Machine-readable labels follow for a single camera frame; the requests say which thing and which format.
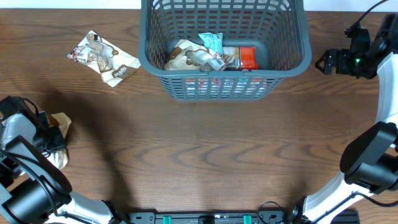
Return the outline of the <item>beige snack bag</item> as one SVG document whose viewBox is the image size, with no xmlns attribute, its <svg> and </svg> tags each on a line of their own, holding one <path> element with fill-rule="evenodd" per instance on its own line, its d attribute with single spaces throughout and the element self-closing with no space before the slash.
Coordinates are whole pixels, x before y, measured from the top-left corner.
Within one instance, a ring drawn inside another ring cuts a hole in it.
<svg viewBox="0 0 398 224">
<path fill-rule="evenodd" d="M 50 130 L 54 133 L 47 159 L 58 169 L 63 169 L 69 161 L 65 138 L 71 119 L 65 113 L 48 115 Z"/>
</svg>

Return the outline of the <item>orange cracker package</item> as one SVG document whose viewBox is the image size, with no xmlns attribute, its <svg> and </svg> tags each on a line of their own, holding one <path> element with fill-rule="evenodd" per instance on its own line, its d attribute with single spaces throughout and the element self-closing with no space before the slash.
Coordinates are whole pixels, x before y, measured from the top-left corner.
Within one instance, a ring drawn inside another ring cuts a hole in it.
<svg viewBox="0 0 398 224">
<path fill-rule="evenodd" d="M 223 47 L 225 56 L 233 58 L 228 64 L 226 70 L 258 70 L 259 65 L 256 62 L 255 47 Z"/>
</svg>

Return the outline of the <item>Panbee snack bag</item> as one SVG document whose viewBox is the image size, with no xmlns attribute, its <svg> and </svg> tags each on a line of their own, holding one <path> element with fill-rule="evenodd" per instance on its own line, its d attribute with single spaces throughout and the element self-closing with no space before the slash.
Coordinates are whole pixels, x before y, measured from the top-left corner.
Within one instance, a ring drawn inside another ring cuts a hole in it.
<svg viewBox="0 0 398 224">
<path fill-rule="evenodd" d="M 240 69 L 239 60 L 234 55 L 224 55 L 198 45 L 190 40 L 180 40 L 170 53 L 164 70 L 223 71 Z"/>
<path fill-rule="evenodd" d="M 140 66 L 135 58 L 91 30 L 67 57 L 101 75 L 102 81 L 115 87 Z"/>
</svg>

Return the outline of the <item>light blue snack packet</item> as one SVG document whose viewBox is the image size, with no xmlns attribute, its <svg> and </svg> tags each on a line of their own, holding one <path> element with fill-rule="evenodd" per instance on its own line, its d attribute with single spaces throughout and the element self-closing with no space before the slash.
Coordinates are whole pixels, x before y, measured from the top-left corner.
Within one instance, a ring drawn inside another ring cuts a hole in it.
<svg viewBox="0 0 398 224">
<path fill-rule="evenodd" d="M 223 34 L 222 33 L 214 34 L 211 32 L 207 32 L 207 33 L 201 33 L 198 36 L 199 36 L 199 38 L 201 38 L 201 40 L 203 41 L 204 46 L 206 48 L 214 50 L 215 52 L 218 52 L 219 54 L 223 53 Z"/>
</svg>

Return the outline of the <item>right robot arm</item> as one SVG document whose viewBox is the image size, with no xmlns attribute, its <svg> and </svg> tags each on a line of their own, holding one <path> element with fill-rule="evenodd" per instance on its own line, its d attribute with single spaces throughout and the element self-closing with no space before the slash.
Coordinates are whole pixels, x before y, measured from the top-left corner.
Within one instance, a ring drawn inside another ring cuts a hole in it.
<svg viewBox="0 0 398 224">
<path fill-rule="evenodd" d="M 397 157 L 386 154 L 397 147 L 397 14 L 382 20 L 374 40 L 356 21 L 345 30 L 349 49 L 330 49 L 315 66 L 329 75 L 379 79 L 379 99 L 374 125 L 348 144 L 340 160 L 340 171 L 318 192 L 303 198 L 288 223 L 333 223 L 352 204 L 372 200 L 397 190 Z"/>
</svg>

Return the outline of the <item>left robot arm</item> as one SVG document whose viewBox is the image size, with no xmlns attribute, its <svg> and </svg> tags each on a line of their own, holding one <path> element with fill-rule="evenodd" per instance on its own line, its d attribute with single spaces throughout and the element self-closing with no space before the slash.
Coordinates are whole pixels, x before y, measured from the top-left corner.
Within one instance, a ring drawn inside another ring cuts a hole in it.
<svg viewBox="0 0 398 224">
<path fill-rule="evenodd" d="M 70 120 L 49 116 L 27 98 L 1 100 L 1 215 L 9 223 L 129 223 L 110 201 L 73 191 L 68 162 Z"/>
</svg>

